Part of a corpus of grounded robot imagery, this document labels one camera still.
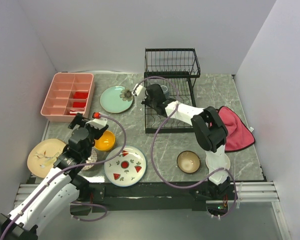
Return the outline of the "white grey mug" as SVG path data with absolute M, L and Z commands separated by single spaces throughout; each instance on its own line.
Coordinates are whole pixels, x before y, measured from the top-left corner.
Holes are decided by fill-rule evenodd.
M 170 91 L 169 91 L 168 87 L 166 85 L 161 85 L 160 87 L 161 87 L 161 90 L 162 90 L 165 98 L 168 99 L 170 96 Z

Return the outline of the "clear faceted drinking glass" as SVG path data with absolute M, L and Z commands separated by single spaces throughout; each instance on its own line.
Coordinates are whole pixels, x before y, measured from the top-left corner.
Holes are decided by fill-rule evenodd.
M 149 84 L 150 85 L 156 84 L 156 85 L 161 86 L 162 85 L 162 80 L 160 78 L 152 78 L 152 79 L 149 80 Z

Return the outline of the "orange bowl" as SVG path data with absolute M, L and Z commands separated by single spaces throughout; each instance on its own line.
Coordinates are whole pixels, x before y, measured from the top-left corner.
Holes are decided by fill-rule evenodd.
M 116 137 L 114 133 L 106 130 L 98 140 L 95 140 L 94 147 L 99 151 L 107 152 L 114 147 L 115 142 Z

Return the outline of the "black wire dish rack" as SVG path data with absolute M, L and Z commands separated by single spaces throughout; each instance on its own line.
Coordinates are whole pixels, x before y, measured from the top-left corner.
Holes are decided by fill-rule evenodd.
M 169 97 L 179 99 L 183 104 L 196 107 L 194 86 L 201 76 L 201 67 L 195 48 L 146 48 L 144 78 L 159 76 L 171 81 L 179 91 L 162 79 L 162 85 L 169 89 Z M 164 117 L 148 106 L 144 107 L 144 128 L 146 134 L 154 134 Z M 170 119 L 159 133 L 193 133 L 193 128 L 180 120 Z

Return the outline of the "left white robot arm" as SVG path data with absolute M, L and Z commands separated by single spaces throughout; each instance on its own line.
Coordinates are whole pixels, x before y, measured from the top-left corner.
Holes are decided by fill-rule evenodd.
M 63 208 L 90 195 L 90 183 L 79 172 L 87 165 L 95 141 L 108 129 L 108 117 L 92 119 L 78 113 L 69 124 L 72 134 L 53 167 L 37 188 L 9 214 L 0 214 L 0 240 L 36 240 Z

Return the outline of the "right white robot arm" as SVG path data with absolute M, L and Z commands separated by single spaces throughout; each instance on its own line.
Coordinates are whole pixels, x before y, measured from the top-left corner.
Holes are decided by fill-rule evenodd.
M 198 145 L 205 151 L 205 164 L 208 168 L 208 192 L 214 199 L 221 199 L 230 186 L 230 159 L 226 155 L 228 130 L 217 110 L 208 106 L 198 108 L 179 102 L 174 98 L 166 98 L 159 84 L 148 87 L 137 84 L 133 95 L 143 97 L 142 104 L 156 111 L 165 119 L 155 131 L 151 144 L 150 157 L 153 158 L 155 140 L 161 128 L 170 119 L 178 120 L 193 128 Z

